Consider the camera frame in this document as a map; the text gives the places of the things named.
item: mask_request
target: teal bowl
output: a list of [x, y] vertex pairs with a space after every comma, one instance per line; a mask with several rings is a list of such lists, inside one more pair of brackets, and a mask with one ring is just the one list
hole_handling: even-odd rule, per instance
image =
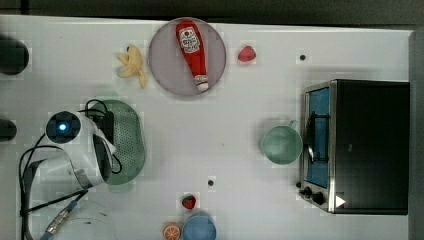
[[290, 164], [302, 152], [302, 138], [294, 129], [296, 121], [288, 126], [276, 126], [269, 129], [260, 142], [261, 152], [273, 163]]

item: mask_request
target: oven window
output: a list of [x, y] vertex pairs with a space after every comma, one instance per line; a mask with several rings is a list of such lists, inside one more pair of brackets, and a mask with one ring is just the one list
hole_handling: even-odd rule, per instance
[[304, 158], [306, 181], [324, 188], [328, 185], [329, 93], [329, 88], [309, 93], [307, 144], [310, 154]]

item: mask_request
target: blue bowl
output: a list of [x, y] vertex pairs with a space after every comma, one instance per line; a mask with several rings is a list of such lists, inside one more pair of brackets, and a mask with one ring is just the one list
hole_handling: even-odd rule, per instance
[[215, 240], [216, 228], [208, 216], [192, 216], [183, 227], [184, 240]]

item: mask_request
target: pink plate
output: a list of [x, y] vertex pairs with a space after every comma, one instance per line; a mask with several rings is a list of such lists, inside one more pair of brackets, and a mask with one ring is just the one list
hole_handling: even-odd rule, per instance
[[154, 78], [163, 88], [177, 95], [194, 96], [202, 92], [194, 83], [175, 35], [177, 24], [184, 19], [193, 21], [202, 35], [209, 89], [219, 81], [227, 60], [224, 42], [211, 25], [196, 18], [177, 18], [159, 29], [150, 43], [149, 65]]

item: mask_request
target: metal frame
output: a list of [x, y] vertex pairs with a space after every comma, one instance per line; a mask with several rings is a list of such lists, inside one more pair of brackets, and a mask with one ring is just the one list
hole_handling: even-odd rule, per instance
[[308, 122], [308, 117], [309, 115], [307, 114], [309, 112], [309, 92], [315, 91], [315, 90], [319, 90], [322, 88], [329, 88], [330, 89], [330, 119], [329, 119], [329, 129], [331, 129], [331, 131], [329, 131], [329, 138], [328, 138], [328, 153], [329, 153], [329, 160], [328, 160], [328, 164], [329, 164], [329, 172], [328, 172], [328, 177], [329, 177], [329, 185], [327, 187], [327, 189], [320, 187], [318, 185], [315, 185], [313, 183], [310, 183], [308, 181], [305, 180], [306, 178], [306, 174], [305, 173], [305, 161], [307, 161], [307, 154], [305, 154], [305, 151], [302, 152], [302, 156], [301, 156], [301, 188], [305, 188], [305, 187], [309, 187], [311, 188], [312, 192], [316, 193], [316, 192], [321, 192], [324, 196], [325, 202], [322, 205], [318, 205], [316, 204], [314, 201], [312, 201], [312, 199], [310, 198], [306, 198], [305, 196], [302, 195], [302, 199], [304, 199], [305, 201], [315, 205], [318, 208], [321, 208], [322, 210], [329, 212], [329, 213], [334, 213], [335, 211], [335, 149], [336, 149], [336, 103], [337, 103], [337, 80], [333, 80], [333, 81], [329, 81], [329, 82], [325, 82], [325, 83], [321, 83], [318, 85], [314, 85], [311, 87], [308, 87], [305, 89], [304, 91], [304, 95], [305, 95], [305, 104], [304, 104], [304, 122], [303, 122], [303, 129], [306, 130], [306, 125]]

